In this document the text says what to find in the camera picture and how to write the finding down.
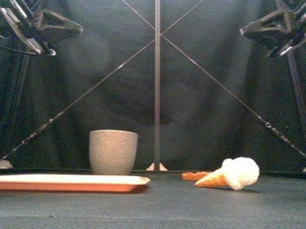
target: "black curtain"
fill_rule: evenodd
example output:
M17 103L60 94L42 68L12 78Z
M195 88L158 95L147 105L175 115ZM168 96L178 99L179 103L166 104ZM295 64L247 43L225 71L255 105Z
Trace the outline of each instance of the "black curtain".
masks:
M9 162L26 168L88 168L88 133L119 129L139 133L135 169L146 169L156 137L155 1L64 0L44 7L82 24L84 33L55 47L56 56L0 54L3 148L9 152L66 111ZM267 0L162 1L158 137L167 169L211 170L227 157L251 157L262 170L303 169L305 158L257 116L303 147L287 57L266 57L265 48L239 32L275 10ZM12 124L16 91L8 85L27 62Z

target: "table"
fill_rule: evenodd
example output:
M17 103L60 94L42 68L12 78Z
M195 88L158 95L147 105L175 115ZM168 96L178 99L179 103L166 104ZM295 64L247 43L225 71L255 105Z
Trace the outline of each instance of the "table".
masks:
M306 228L303 178L261 175L234 191L138 175L151 182L127 193L0 191L0 228Z

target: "gray cup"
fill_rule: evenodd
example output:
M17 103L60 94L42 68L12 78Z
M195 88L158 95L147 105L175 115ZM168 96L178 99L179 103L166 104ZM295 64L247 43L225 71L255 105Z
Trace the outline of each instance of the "gray cup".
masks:
M128 175L135 163L138 134L130 131L90 132L90 165L94 174Z

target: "toy ice cream cone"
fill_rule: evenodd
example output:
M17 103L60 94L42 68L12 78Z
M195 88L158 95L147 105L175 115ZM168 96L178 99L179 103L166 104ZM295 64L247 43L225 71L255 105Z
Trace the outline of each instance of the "toy ice cream cone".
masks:
M199 179L198 187L217 188L231 186L241 190L246 185L255 183L259 175L259 167L251 158L238 157L234 160L226 159L221 169Z

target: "orange tray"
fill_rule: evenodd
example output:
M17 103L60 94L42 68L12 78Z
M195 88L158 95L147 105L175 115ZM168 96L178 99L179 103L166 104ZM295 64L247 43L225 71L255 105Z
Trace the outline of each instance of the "orange tray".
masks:
M13 174L0 175L0 190L132 191L148 182L132 175Z

